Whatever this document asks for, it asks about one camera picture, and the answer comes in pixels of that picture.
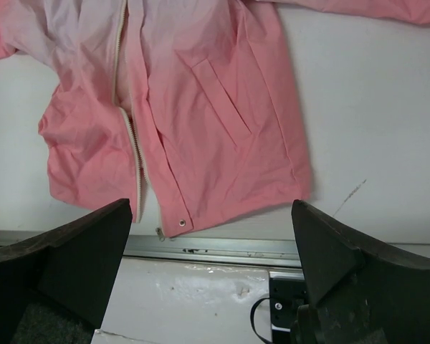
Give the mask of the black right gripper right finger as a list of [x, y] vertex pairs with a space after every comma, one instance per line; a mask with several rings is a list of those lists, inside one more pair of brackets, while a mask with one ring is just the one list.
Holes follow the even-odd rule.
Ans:
[[430, 343], [430, 258], [304, 201], [291, 216], [309, 299], [292, 324], [293, 343]]

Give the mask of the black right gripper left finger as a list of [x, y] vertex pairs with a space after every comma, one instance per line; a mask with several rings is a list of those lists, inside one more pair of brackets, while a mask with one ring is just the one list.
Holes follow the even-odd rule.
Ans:
[[0, 343], [90, 343], [132, 223], [127, 199], [0, 248]]

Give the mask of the pink hooded zip jacket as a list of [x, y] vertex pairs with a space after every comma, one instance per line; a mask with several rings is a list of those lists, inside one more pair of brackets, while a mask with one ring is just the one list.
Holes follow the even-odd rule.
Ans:
[[0, 229], [430, 242], [430, 1], [0, 1]]

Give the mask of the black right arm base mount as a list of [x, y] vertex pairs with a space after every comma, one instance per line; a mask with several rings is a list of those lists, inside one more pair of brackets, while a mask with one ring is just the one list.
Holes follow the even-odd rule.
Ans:
[[300, 269], [269, 272], [269, 303], [273, 343], [290, 343], [297, 309], [308, 303], [305, 278]]

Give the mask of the aluminium table edge rail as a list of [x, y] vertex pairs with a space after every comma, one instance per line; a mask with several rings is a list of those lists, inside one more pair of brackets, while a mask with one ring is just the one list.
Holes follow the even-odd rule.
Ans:
[[131, 234], [123, 248], [123, 255], [209, 264], [301, 267], [296, 243], [291, 240], [195, 237], [164, 239], [156, 234]]

